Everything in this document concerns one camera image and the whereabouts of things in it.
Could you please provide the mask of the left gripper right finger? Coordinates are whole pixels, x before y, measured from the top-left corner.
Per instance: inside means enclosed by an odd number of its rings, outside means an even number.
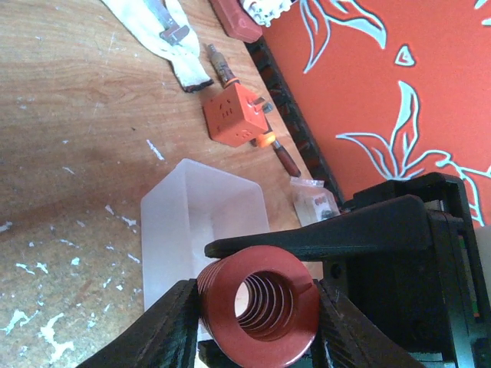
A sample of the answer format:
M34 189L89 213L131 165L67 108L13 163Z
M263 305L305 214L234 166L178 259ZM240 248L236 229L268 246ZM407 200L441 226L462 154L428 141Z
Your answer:
M319 291L318 332L311 345L314 367L421 367L382 333L342 292L325 280Z

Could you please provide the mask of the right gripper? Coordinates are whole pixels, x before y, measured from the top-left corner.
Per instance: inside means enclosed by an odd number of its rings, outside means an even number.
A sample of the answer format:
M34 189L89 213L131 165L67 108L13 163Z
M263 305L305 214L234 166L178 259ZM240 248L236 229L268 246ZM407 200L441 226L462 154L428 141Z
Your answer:
M256 245L323 260L325 277L423 365L490 365L489 298L462 179L392 180L355 194L347 214L215 240L204 253L225 258Z

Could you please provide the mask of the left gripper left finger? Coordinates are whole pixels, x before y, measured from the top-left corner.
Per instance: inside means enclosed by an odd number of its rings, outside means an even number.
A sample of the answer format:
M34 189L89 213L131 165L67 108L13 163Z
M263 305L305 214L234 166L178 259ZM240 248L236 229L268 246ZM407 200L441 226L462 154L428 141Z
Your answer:
M193 367L199 295L195 279L178 281L119 337L80 367Z

